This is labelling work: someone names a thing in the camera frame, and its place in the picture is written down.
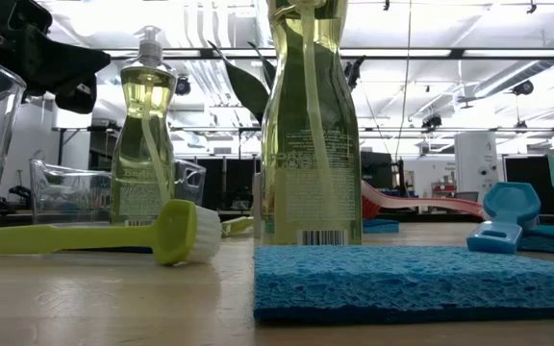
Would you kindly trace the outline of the green dish brush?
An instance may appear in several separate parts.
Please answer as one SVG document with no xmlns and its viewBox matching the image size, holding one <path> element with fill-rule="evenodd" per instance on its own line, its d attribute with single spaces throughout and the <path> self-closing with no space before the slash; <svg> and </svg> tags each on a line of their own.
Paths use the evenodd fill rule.
<svg viewBox="0 0 554 346">
<path fill-rule="evenodd" d="M 223 221 L 221 223 L 221 236 L 230 237 L 240 235 L 254 228 L 254 218 L 251 216 L 241 216 L 238 218 Z"/>
<path fill-rule="evenodd" d="M 148 226 L 28 225 L 0 228 L 0 255 L 50 254 L 61 250 L 147 247 L 163 265 L 208 262 L 218 250 L 216 211 L 191 201 L 168 201 Z"/>
</svg>

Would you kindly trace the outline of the clear spray bottle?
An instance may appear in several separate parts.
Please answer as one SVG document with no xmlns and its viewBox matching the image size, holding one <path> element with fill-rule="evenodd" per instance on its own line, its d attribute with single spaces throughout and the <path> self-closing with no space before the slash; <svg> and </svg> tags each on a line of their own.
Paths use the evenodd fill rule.
<svg viewBox="0 0 554 346">
<path fill-rule="evenodd" d="M 340 59 L 348 0 L 268 0 L 276 75 L 262 128 L 265 245 L 359 245 L 358 118 Z"/>
</svg>

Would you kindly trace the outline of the red dish brush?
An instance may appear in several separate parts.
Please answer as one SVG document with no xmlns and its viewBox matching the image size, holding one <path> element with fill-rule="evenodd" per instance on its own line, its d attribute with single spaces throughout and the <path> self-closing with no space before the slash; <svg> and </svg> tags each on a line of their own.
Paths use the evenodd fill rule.
<svg viewBox="0 0 554 346">
<path fill-rule="evenodd" d="M 404 209 L 417 207 L 437 207 L 456 210 L 483 218 L 483 206 L 456 198 L 406 198 L 389 196 L 375 189 L 365 181 L 361 181 L 363 201 L 363 218 L 374 219 L 380 209 Z"/>
</svg>

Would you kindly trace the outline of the blue dish brush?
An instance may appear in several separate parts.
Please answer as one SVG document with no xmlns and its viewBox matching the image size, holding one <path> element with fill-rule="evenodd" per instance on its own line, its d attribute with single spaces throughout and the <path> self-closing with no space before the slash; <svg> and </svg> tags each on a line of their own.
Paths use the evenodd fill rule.
<svg viewBox="0 0 554 346">
<path fill-rule="evenodd" d="M 528 183 L 496 183 L 485 195 L 487 219 L 467 237 L 469 251 L 515 255 L 525 230 L 541 211 L 541 200 Z"/>
</svg>

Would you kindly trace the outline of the white ceiling unit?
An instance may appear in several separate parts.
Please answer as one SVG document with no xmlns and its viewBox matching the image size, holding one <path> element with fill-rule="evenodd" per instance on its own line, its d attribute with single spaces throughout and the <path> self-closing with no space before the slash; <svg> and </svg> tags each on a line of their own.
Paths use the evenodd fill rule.
<svg viewBox="0 0 554 346">
<path fill-rule="evenodd" d="M 77 113 L 63 109 L 54 110 L 52 127 L 55 129 L 84 129 L 91 125 L 92 113 Z"/>
</svg>

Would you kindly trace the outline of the snake plant in white pot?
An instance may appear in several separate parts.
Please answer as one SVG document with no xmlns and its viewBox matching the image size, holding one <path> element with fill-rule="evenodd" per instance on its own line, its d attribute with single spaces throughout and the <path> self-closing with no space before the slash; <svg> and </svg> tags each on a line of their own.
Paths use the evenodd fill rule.
<svg viewBox="0 0 554 346">
<path fill-rule="evenodd" d="M 362 242 L 361 150 L 357 116 L 338 51 L 314 45 L 313 77 L 302 44 L 264 62 L 266 87 L 226 61 L 239 102 L 262 125 L 261 222 L 271 245 Z"/>
</svg>

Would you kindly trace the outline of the black partition panel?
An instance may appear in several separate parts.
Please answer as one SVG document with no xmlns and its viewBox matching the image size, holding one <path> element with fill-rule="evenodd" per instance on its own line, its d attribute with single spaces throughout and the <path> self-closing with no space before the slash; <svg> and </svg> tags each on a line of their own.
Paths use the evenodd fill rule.
<svg viewBox="0 0 554 346">
<path fill-rule="evenodd" d="M 257 165 L 246 159 L 208 159 L 198 163 L 206 169 L 202 206 L 212 210 L 250 210 Z"/>
<path fill-rule="evenodd" d="M 541 214 L 549 212 L 552 196 L 548 161 L 545 156 L 507 157 L 504 160 L 507 182 L 530 184 L 541 200 Z"/>
</svg>

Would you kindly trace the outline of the black monitor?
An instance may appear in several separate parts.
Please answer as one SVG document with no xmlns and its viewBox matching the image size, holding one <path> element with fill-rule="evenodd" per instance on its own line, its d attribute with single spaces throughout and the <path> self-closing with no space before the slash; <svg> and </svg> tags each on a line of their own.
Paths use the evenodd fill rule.
<svg viewBox="0 0 554 346">
<path fill-rule="evenodd" d="M 362 179 L 375 188 L 393 187 L 391 155 L 363 151 L 361 153 Z"/>
</svg>

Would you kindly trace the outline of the red tool shelf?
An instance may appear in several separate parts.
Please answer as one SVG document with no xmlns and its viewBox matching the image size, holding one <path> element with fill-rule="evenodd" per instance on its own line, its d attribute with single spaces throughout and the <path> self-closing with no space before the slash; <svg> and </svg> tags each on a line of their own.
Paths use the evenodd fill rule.
<svg viewBox="0 0 554 346">
<path fill-rule="evenodd" d="M 454 183 L 437 182 L 431 183 L 431 193 L 434 198 L 446 198 L 453 196 L 457 191 Z"/>
</svg>

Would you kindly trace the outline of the white column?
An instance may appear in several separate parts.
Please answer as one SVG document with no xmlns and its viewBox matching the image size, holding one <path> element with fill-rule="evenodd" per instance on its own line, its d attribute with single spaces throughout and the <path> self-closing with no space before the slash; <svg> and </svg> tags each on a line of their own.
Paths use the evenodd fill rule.
<svg viewBox="0 0 554 346">
<path fill-rule="evenodd" d="M 455 136 L 457 188 L 476 192 L 477 202 L 499 181 L 496 136 L 493 132 L 466 132 Z"/>
</svg>

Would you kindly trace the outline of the metal ventilation duct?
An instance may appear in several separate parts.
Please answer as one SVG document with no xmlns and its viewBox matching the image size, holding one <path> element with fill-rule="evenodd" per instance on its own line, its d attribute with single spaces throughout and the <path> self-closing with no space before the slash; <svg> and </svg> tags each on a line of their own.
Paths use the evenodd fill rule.
<svg viewBox="0 0 554 346">
<path fill-rule="evenodd" d="M 530 79 L 554 67 L 554 40 L 550 46 L 538 48 L 466 49 L 463 57 L 484 61 L 515 61 L 514 64 L 472 87 L 466 87 L 459 103 L 485 99 L 530 83 Z"/>
</svg>

